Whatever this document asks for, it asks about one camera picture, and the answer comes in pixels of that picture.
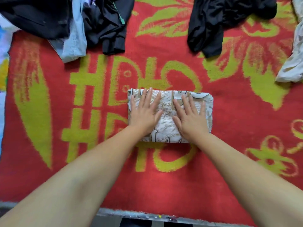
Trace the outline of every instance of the red blanket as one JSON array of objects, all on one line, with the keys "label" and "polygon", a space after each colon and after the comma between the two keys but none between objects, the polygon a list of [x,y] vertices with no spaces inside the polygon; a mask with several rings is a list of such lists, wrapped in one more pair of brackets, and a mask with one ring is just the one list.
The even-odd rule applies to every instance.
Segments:
[{"label": "red blanket", "polygon": [[[270,22],[251,16],[226,31],[211,59],[187,47],[192,3],[138,0],[124,54],[97,47],[66,65],[48,41],[15,34],[0,200],[20,201],[126,127],[127,89],[150,86],[211,93],[213,134],[303,189],[303,87],[275,83],[296,26],[290,0]],[[186,144],[139,143],[102,207],[254,225],[206,155]]]}]

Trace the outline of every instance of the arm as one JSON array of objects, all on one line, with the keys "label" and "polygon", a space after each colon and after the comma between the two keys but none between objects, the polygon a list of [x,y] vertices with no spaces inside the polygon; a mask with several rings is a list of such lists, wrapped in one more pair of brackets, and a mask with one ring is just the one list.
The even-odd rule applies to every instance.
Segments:
[{"label": "arm", "polygon": [[258,226],[303,226],[303,191],[208,133],[205,103],[200,114],[193,99],[175,102],[174,122],[214,163],[241,205]]},{"label": "arm", "polygon": [[128,127],[62,168],[5,214],[0,226],[89,226],[130,151],[161,117],[162,111],[155,114],[161,94],[150,104],[152,89],[146,93],[138,108],[132,96]]}]

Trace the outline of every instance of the left hand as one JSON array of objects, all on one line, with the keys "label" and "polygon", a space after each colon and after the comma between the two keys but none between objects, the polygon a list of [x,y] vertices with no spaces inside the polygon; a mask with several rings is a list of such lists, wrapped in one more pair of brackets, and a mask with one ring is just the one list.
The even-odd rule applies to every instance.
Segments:
[{"label": "left hand", "polygon": [[158,93],[152,104],[152,88],[149,89],[148,94],[146,93],[147,90],[144,89],[138,108],[136,108],[136,104],[134,102],[134,95],[131,95],[130,100],[131,118],[129,126],[141,130],[143,136],[146,136],[153,131],[163,113],[162,110],[159,110],[156,113],[156,109],[161,99],[161,92]]}]

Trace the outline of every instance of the forearm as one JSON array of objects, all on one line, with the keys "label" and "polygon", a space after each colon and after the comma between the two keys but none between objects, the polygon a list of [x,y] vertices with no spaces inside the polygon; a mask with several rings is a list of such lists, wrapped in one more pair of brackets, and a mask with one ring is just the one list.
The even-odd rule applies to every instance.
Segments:
[{"label": "forearm", "polygon": [[8,212],[0,226],[89,226],[139,138],[127,127],[84,153]]},{"label": "forearm", "polygon": [[303,192],[299,188],[212,134],[199,137],[196,143],[215,164],[256,224],[303,224]]}]

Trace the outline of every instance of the dark pants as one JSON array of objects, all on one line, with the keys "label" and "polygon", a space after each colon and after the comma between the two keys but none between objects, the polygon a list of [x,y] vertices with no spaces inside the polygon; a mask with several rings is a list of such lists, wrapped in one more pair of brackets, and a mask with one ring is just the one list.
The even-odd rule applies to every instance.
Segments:
[{"label": "dark pants", "polygon": [[[120,227],[151,227],[152,221],[122,218]],[[164,222],[164,227],[192,227],[193,225],[176,223],[176,222]]]}]

